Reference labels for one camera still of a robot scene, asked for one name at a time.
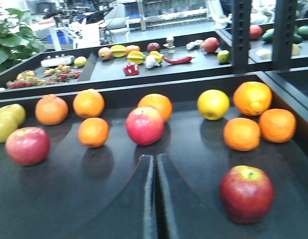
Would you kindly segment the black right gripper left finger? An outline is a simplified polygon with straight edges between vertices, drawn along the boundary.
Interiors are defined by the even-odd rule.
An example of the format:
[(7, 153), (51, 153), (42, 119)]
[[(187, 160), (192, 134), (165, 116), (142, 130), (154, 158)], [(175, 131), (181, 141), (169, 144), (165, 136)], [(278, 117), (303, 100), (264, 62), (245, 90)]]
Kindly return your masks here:
[(118, 196), (97, 216), (70, 234), (70, 239), (155, 239), (155, 162), (141, 155), (137, 168)]

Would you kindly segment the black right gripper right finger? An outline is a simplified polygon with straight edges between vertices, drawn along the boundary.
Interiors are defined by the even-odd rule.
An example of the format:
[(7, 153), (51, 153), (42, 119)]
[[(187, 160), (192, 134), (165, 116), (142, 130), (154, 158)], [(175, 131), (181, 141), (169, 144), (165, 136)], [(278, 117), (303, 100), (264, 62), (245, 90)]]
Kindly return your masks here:
[(156, 157), (160, 239), (242, 239), (244, 234), (194, 193), (167, 154)]

